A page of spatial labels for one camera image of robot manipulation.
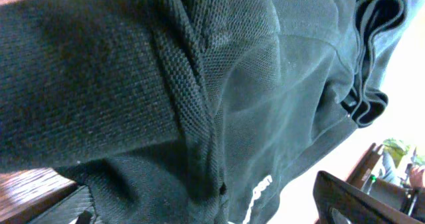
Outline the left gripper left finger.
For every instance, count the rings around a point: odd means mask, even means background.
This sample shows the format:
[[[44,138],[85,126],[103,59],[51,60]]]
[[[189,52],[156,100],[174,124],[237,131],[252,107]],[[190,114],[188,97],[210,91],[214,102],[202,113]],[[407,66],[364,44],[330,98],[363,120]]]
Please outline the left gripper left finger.
[[[80,186],[29,224],[96,223],[96,212],[90,190]]]

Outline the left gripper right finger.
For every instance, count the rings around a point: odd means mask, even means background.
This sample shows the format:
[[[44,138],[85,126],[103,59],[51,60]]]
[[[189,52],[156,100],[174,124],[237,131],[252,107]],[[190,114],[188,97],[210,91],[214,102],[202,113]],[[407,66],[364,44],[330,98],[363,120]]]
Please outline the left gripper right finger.
[[[313,188],[319,224],[423,224],[424,189],[370,178],[363,189],[319,171]]]

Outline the black polo shirt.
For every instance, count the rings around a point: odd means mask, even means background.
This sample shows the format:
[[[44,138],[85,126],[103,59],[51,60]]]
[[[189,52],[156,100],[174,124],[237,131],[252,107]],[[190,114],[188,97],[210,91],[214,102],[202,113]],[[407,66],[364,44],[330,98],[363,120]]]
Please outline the black polo shirt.
[[[1,7],[1,172],[52,168],[104,223],[265,223],[373,123],[424,0]]]

